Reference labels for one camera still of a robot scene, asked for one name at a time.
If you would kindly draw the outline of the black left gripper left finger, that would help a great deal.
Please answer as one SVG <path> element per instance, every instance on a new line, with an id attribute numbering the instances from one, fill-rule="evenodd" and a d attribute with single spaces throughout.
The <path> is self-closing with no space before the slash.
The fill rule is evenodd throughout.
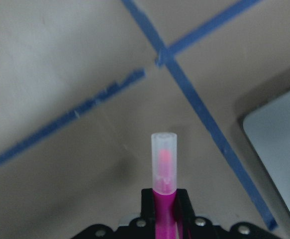
<path id="1" fill-rule="evenodd" d="M 154 239 L 155 236 L 155 200 L 151 188 L 141 190 L 141 218 L 146 222 L 144 226 L 147 239 Z"/>

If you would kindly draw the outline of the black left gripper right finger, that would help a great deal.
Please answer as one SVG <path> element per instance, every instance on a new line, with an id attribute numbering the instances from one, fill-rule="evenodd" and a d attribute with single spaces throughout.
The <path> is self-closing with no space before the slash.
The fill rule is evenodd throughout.
<path id="1" fill-rule="evenodd" d="M 175 197 L 175 217 L 177 222 L 178 236 L 180 239 L 191 238 L 192 221 L 195 219 L 188 192 L 186 189 L 177 189 Z"/>

